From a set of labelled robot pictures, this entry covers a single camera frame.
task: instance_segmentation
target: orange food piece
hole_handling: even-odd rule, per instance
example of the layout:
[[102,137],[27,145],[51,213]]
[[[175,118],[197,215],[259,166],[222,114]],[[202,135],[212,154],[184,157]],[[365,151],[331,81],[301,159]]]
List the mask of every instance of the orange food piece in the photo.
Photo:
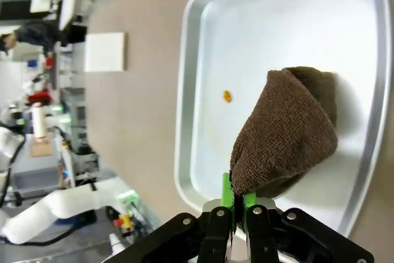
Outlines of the orange food piece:
[[223,98],[227,101],[227,103],[230,103],[233,100],[229,91],[224,91]]

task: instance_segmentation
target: white tray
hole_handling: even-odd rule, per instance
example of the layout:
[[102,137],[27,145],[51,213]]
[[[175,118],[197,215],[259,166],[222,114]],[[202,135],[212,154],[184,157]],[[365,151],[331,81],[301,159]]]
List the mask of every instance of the white tray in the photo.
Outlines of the white tray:
[[[391,75],[388,0],[190,0],[182,36],[175,182],[195,209],[220,198],[236,136],[269,70],[309,66],[337,79],[336,154],[277,207],[348,235],[379,153]],[[230,91],[232,103],[222,95]]]

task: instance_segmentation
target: desk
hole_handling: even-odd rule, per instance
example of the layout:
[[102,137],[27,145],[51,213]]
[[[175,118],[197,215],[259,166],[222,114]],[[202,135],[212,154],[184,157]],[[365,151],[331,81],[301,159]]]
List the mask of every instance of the desk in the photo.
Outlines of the desk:
[[[90,33],[128,32],[127,70],[89,73],[89,142],[159,217],[193,212],[174,183],[175,111],[182,16],[188,0],[106,0]],[[352,239],[392,262],[394,105],[379,164]]]

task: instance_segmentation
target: paper towel roll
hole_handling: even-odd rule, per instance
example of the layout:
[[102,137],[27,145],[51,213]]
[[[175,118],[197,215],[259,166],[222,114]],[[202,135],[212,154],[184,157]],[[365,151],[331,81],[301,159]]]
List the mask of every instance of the paper towel roll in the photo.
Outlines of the paper towel roll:
[[34,137],[36,138],[36,140],[43,140],[47,135],[47,125],[42,104],[33,104],[31,108],[31,114],[33,116]]

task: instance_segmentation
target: metal tray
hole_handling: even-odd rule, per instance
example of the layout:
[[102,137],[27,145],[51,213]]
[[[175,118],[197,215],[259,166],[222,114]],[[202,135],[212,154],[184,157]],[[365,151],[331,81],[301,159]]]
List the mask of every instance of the metal tray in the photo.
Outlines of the metal tray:
[[[336,154],[276,199],[349,235],[379,154],[391,77],[388,0],[190,0],[183,19],[175,183],[201,210],[220,198],[233,143],[268,70],[337,78]],[[232,103],[222,94],[228,90]]]

